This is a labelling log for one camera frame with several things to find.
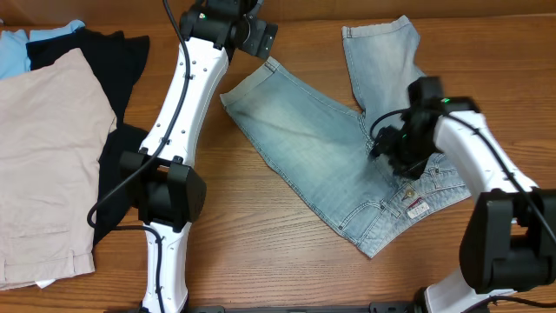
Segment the light blue denim shorts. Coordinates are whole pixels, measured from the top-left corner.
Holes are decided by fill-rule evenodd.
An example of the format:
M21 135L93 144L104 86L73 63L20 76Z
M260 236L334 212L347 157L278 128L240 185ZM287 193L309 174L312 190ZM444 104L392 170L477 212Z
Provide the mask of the light blue denim shorts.
M374 158L372 126L399 126L407 86L421 77L420 43L407 17L344 27L342 42L357 110L326 97L269 58L231 91L224 109L266 164L337 234L375 256L399 234L469 197L441 154L416 180Z

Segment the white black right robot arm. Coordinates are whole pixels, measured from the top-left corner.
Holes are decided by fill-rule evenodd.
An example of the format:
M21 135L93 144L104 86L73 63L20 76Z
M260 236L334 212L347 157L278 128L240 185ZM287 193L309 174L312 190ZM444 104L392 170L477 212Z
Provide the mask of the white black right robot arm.
M407 88L401 128L374 134L373 157L417 179L442 152L471 191L475 207L462 238L460 267L417 292L412 302L370 303L372 312L486 312L490 303L524 303L519 292L555 281L555 192L541 189L507 156L470 97L445 97L438 77Z

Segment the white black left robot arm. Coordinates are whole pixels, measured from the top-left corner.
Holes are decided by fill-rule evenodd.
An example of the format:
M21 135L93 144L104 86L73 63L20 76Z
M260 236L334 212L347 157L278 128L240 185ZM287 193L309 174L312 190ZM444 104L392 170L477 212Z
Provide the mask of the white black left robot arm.
M197 1L170 22L178 36L175 72L156 122L137 152L120 161L125 189L147 240L141 312L184 312L186 249L207 185L195 151L209 104L236 50L266 59L278 27L258 18L262 0Z

